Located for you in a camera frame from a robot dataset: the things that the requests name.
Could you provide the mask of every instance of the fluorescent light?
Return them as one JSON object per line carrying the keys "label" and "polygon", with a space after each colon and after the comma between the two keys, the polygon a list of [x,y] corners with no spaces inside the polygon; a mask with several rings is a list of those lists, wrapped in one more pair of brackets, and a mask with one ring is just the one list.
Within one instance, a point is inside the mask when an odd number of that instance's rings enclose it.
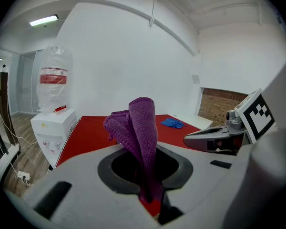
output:
{"label": "fluorescent light", "polygon": [[35,25],[45,24],[45,23],[48,23],[48,22],[51,22],[51,21],[56,21],[56,20],[58,20],[58,16],[57,15],[52,15],[52,16],[45,17],[45,18],[42,18],[42,19],[39,19],[39,20],[36,20],[36,21],[32,21],[32,22],[30,22],[30,25],[31,26],[35,26]]}

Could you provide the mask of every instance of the electrical outlet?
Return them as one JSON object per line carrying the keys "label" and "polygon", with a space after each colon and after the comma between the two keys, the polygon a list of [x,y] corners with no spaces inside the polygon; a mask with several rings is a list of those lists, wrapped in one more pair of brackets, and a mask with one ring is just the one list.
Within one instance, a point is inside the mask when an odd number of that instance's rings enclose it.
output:
{"label": "electrical outlet", "polygon": [[31,178],[29,173],[25,173],[25,172],[22,172],[22,171],[18,171],[17,177],[20,178],[20,179],[25,179],[27,181],[29,181],[30,178]]}

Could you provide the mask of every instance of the brick wall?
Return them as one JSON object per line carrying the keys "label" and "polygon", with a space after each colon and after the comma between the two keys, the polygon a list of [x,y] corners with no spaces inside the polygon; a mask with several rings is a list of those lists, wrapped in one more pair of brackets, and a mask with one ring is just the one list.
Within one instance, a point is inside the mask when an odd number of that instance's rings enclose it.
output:
{"label": "brick wall", "polygon": [[205,88],[198,115],[212,120],[212,126],[222,125],[225,123],[226,112],[233,110],[246,97],[246,94]]}

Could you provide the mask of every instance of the wooden floor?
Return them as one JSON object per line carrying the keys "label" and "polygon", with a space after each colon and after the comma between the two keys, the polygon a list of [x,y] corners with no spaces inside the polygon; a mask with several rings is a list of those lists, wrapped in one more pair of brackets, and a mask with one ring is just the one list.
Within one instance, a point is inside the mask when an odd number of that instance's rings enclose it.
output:
{"label": "wooden floor", "polygon": [[[16,135],[24,137],[30,143],[36,142],[36,138],[31,126],[31,119],[34,116],[34,114],[16,113],[11,117]],[[9,143],[1,118],[0,134],[2,136],[3,141]],[[29,145],[21,138],[18,138],[18,140],[20,143],[21,151],[18,157],[19,167],[17,160],[15,160],[15,162],[13,163],[13,166],[16,171],[20,170],[29,173],[31,176],[31,180],[29,181],[29,183],[34,184],[40,178],[47,174],[49,163],[43,155],[41,149],[39,148],[38,143]],[[24,192],[30,187],[23,184],[19,178],[15,178],[15,175],[16,173],[14,172],[14,170],[10,168],[4,180],[3,188],[21,197]]]}

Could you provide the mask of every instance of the purple towel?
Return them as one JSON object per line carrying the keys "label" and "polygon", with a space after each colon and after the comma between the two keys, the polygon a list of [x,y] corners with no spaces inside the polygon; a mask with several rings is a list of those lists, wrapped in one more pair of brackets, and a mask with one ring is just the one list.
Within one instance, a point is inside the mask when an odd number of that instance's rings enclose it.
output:
{"label": "purple towel", "polygon": [[140,97],[129,103],[129,111],[113,112],[104,121],[105,129],[140,162],[144,177],[140,181],[140,198],[146,199],[147,186],[154,199],[161,201],[163,187],[155,177],[158,131],[152,99]]}

